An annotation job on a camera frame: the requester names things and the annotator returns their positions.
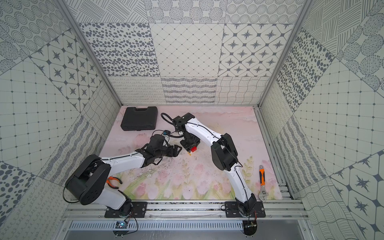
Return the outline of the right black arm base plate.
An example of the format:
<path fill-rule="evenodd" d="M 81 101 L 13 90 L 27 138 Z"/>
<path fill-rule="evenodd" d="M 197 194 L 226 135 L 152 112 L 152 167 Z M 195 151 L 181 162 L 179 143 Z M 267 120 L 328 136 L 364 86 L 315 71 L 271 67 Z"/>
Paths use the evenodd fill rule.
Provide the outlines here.
<path fill-rule="evenodd" d="M 227 218 L 265 218 L 266 212 L 262 202 L 256 202 L 250 211 L 250 215 L 246 216 L 240 212 L 239 204 L 237 202 L 225 202 L 225 213 Z"/>

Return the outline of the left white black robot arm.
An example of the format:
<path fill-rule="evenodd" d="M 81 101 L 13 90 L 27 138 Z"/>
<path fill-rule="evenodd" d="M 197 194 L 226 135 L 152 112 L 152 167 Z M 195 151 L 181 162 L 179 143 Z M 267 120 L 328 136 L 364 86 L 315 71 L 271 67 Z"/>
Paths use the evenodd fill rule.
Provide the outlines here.
<path fill-rule="evenodd" d="M 163 135 L 156 134 L 148 144 L 127 155 L 109 158 L 89 155 L 68 178 L 65 189 L 76 198 L 75 203 L 104 205 L 127 216 L 133 207 L 132 200 L 117 187 L 106 187 L 109 178 L 131 169 L 157 166 L 156 160 L 177 157 L 181 150 L 182 147 L 170 145 Z"/>

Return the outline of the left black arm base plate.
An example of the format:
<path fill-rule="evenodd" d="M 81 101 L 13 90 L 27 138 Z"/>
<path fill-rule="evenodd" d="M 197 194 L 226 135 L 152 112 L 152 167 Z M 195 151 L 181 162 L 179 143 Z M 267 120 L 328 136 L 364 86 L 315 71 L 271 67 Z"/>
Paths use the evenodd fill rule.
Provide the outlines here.
<path fill-rule="evenodd" d="M 114 210 L 107 207 L 105 212 L 105 218 L 126 218 L 132 215 L 135 218 L 144 218 L 148 202 L 131 202 L 131 205 L 127 208 L 128 212 L 124 213 L 122 210 Z"/>

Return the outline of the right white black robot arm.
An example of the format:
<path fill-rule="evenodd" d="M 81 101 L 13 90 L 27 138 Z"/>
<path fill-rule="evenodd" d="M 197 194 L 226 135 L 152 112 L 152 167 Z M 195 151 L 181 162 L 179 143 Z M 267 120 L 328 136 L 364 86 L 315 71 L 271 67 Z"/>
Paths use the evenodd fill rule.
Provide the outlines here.
<path fill-rule="evenodd" d="M 240 213 L 249 217 L 256 206 L 257 198 L 249 189 L 240 168 L 238 151 L 229 134 L 219 134 L 203 125 L 194 115 L 187 113 L 177 116 L 169 122 L 183 138 L 180 143 L 189 153 L 195 152 L 201 142 L 211 148 L 214 165 L 223 171 L 235 192 L 235 200 Z"/>

